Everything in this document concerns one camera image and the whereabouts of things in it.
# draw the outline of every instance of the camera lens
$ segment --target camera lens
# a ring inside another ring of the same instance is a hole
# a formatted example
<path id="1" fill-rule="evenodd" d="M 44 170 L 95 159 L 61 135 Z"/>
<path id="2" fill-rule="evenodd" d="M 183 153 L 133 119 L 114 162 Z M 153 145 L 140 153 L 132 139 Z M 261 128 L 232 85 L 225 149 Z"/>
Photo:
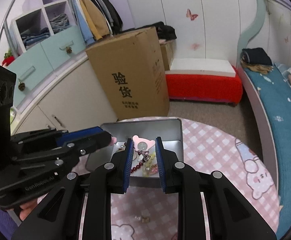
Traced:
<path id="1" fill-rule="evenodd" d="M 0 103 L 3 104 L 6 98 L 7 98 L 7 85 L 3 83 L 0 89 Z"/>
<path id="2" fill-rule="evenodd" d="M 13 86 L 11 86 L 9 89 L 9 99 L 11 99 L 12 96 L 13 96 Z"/>

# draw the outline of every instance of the drawer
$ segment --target drawer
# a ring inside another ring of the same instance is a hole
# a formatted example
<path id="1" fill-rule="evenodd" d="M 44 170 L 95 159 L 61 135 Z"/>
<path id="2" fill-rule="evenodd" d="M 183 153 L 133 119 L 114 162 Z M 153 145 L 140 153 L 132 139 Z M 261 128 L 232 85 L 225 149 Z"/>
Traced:
<path id="1" fill-rule="evenodd" d="M 41 42 L 42 48 L 54 69 L 85 49 L 78 26 L 72 26 Z"/>
<path id="2" fill-rule="evenodd" d="M 23 98 L 53 71 L 40 44 L 35 45 L 27 52 L 23 53 L 7 68 L 16 74 L 16 83 L 13 97 L 13 105 L 18 106 Z M 19 83 L 25 84 L 25 89 L 21 91 Z"/>

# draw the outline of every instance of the teal bedsheet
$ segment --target teal bedsheet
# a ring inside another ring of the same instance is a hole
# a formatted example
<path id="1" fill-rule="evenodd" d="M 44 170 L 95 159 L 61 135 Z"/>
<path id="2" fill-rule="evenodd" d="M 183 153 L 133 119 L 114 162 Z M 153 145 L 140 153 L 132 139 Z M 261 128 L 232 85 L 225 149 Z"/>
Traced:
<path id="1" fill-rule="evenodd" d="M 275 66 L 267 75 L 245 71 L 259 92 L 277 151 L 282 209 L 276 234 L 280 239 L 291 227 L 291 88 Z"/>

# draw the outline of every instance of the small cardboard box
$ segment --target small cardboard box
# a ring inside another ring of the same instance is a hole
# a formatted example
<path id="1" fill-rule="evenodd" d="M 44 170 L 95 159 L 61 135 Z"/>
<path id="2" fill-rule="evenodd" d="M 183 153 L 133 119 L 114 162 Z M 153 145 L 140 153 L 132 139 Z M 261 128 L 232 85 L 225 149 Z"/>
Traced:
<path id="1" fill-rule="evenodd" d="M 154 27 L 106 38 L 86 53 L 119 120 L 167 116 L 167 82 Z"/>
<path id="2" fill-rule="evenodd" d="M 171 64 L 173 62 L 173 54 L 175 48 L 175 41 L 168 41 L 165 44 L 160 45 L 164 70 L 170 70 Z"/>

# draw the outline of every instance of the floor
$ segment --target floor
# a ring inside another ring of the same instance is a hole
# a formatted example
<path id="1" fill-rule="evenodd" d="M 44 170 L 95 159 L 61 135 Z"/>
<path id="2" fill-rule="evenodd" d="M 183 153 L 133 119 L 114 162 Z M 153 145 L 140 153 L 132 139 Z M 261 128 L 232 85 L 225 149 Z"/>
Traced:
<path id="1" fill-rule="evenodd" d="M 240 139 L 263 160 L 258 127 L 245 92 L 236 107 L 207 102 L 171 101 L 169 116 L 215 126 Z"/>

